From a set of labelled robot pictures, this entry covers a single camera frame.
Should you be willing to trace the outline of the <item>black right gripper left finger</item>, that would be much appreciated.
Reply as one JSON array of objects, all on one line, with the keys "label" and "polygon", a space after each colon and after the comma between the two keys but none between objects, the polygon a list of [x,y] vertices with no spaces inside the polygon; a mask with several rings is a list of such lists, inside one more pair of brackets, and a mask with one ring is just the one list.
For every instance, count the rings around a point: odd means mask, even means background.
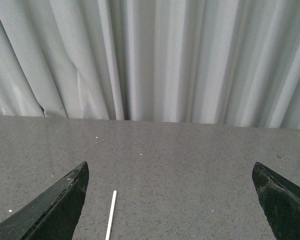
[{"label": "black right gripper left finger", "polygon": [[71,240],[89,182],[86,161],[0,223],[0,240]]}]

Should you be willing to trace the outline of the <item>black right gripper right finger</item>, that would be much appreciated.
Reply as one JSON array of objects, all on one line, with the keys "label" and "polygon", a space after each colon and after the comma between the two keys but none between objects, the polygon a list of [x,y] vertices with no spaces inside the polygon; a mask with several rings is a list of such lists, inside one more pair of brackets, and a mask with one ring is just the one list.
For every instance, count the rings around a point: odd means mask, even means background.
[{"label": "black right gripper right finger", "polygon": [[277,240],[300,240],[300,187],[256,162],[252,180],[266,219]]}]

